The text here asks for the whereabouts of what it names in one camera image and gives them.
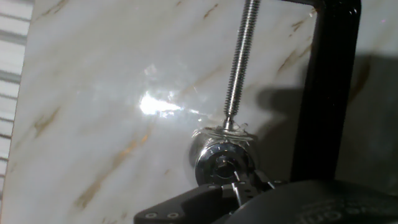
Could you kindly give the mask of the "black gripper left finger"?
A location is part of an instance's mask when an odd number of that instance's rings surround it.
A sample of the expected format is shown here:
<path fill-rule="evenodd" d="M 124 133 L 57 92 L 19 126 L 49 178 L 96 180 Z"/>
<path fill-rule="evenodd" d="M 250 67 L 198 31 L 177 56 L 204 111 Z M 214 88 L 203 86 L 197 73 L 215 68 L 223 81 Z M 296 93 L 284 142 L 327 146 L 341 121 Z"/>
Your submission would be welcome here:
<path fill-rule="evenodd" d="M 137 213 L 134 224 L 214 223 L 238 207 L 231 187 L 205 184 Z"/>

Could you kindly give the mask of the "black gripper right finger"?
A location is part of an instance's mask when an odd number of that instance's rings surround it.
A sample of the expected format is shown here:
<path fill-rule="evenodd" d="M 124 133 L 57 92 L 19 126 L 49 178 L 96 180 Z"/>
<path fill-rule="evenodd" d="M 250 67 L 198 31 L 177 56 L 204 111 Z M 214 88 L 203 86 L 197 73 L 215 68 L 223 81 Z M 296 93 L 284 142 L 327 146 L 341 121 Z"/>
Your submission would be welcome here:
<path fill-rule="evenodd" d="M 248 199 L 252 199 L 259 194 L 283 185 L 282 180 L 271 179 L 265 172 L 259 169 L 248 170 L 246 178 L 248 179 L 249 186 L 245 187 L 245 196 Z"/>

